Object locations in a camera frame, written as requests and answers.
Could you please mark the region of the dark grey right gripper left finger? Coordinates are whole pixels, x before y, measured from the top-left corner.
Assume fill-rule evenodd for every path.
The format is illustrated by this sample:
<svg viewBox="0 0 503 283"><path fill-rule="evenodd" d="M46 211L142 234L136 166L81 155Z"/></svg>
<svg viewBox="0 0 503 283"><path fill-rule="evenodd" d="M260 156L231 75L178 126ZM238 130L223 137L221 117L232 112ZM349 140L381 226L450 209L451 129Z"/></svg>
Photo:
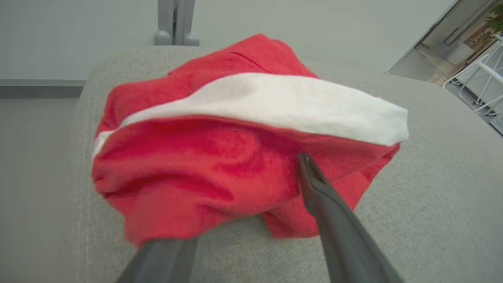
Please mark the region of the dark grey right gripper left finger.
<svg viewBox="0 0 503 283"><path fill-rule="evenodd" d="M117 283L188 283L198 237L153 239L143 243Z"/></svg>

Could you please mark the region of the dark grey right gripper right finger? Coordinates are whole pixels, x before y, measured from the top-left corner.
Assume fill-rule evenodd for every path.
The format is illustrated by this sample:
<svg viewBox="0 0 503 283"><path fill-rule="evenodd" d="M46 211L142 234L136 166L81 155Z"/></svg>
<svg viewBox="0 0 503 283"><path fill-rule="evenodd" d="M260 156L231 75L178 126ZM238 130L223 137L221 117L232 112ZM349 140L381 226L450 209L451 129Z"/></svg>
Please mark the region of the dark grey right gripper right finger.
<svg viewBox="0 0 503 283"><path fill-rule="evenodd" d="M332 283L402 283L363 224L307 152L298 154L304 206L316 219Z"/></svg>

